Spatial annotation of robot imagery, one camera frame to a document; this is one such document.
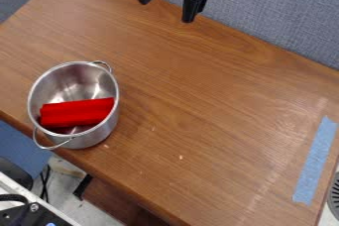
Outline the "stainless steel pot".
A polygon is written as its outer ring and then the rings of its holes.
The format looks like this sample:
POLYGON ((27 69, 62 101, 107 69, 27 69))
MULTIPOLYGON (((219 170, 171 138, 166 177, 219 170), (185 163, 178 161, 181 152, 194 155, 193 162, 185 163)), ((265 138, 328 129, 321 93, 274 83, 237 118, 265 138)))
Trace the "stainless steel pot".
POLYGON ((111 134, 119 116, 119 86, 110 65, 101 60, 66 62, 37 80, 29 95, 29 115, 35 125, 34 142, 43 150, 85 149, 111 134), (45 104, 99 98, 115 98, 106 118, 94 125, 46 128, 41 124, 45 104))

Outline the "red block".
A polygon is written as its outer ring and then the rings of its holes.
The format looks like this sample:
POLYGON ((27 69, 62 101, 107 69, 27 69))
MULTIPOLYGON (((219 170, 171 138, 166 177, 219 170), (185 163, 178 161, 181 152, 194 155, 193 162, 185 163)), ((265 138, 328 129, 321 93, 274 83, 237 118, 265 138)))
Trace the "red block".
POLYGON ((109 115, 115 98, 99 98, 45 104, 41 124, 46 128, 67 128, 98 124, 109 115))

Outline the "blue tape strip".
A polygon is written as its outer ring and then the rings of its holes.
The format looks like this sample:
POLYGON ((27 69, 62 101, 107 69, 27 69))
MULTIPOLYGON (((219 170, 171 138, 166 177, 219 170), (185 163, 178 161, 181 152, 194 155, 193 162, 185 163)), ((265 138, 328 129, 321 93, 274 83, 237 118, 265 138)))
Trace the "blue tape strip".
POLYGON ((296 203, 312 205, 338 129, 339 123, 325 116, 318 126, 296 186, 293 194, 293 201, 296 203))

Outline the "black table leg bracket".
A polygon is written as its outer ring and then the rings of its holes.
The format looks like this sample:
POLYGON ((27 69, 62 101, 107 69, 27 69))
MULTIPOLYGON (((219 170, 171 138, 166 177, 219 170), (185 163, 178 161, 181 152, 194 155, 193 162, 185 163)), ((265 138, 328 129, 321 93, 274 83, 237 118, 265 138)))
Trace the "black table leg bracket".
POLYGON ((74 191, 74 196, 79 199, 83 200, 85 199, 85 193, 86 193, 86 189, 91 183, 93 180, 93 176, 89 174, 85 179, 82 180, 77 190, 74 191))

